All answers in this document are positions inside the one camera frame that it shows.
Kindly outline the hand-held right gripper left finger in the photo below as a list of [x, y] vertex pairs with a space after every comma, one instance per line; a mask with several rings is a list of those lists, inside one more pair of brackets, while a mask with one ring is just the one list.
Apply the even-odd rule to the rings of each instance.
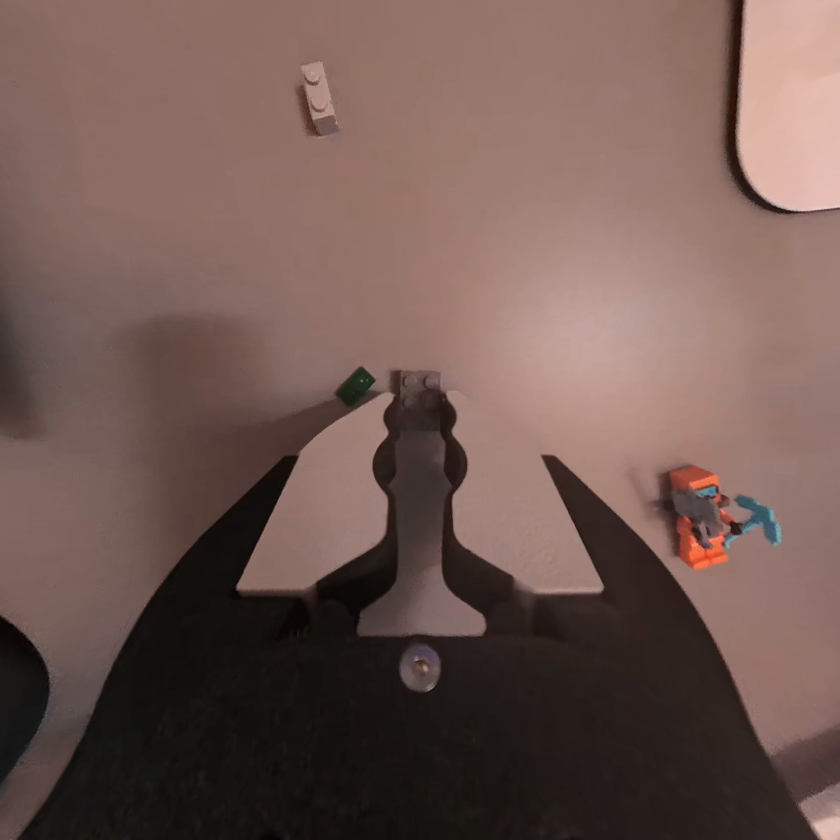
[[353, 409], [300, 452], [236, 591], [374, 601], [396, 578], [396, 398]]

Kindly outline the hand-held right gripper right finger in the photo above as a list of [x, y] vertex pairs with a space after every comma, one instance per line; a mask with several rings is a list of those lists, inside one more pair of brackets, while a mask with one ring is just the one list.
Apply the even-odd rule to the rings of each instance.
[[456, 391], [452, 502], [455, 539], [535, 595], [598, 595], [603, 582], [539, 447], [510, 418]]

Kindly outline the dark grey square toy brick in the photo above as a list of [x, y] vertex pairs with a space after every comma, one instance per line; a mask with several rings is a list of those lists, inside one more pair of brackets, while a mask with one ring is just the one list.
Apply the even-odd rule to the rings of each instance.
[[436, 370], [400, 370], [397, 373], [400, 430], [438, 433], [444, 393], [441, 373]]

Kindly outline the grey desk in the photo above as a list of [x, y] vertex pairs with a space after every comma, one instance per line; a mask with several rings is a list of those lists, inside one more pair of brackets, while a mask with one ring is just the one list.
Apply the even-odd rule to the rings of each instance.
[[[360, 365], [439, 370], [571, 467], [685, 587], [767, 748], [837, 725], [838, 215], [732, 173], [736, 19], [2, 2], [2, 614], [53, 681], [2, 838], [173, 565]], [[686, 465], [781, 545], [684, 564]]]

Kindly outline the dark green small toy plate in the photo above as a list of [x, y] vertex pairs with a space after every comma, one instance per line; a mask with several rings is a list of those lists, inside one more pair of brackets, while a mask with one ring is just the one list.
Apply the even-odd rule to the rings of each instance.
[[347, 407], [355, 405], [371, 390], [375, 377], [363, 366], [355, 369], [336, 390], [335, 395]]

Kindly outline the orange toy minifigure with pickaxe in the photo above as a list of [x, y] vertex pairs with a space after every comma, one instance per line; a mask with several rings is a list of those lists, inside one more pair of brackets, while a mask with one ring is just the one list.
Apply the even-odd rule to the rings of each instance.
[[727, 496], [718, 474], [683, 465], [668, 472], [667, 485], [676, 553], [692, 570], [728, 562], [732, 544], [751, 532], [761, 532], [774, 547], [781, 545], [774, 511], [749, 496]]

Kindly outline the light grey small toy brick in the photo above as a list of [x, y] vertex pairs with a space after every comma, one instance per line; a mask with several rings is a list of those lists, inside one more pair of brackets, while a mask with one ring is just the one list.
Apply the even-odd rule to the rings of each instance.
[[324, 137], [338, 133], [339, 120], [323, 63], [313, 61], [302, 65], [301, 76], [309, 118], [316, 134]]

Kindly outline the white flat stand base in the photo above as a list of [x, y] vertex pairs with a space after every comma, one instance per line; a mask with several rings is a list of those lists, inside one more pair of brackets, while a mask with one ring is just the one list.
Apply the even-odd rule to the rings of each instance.
[[735, 142], [780, 210], [839, 207], [839, 2], [742, 3]]

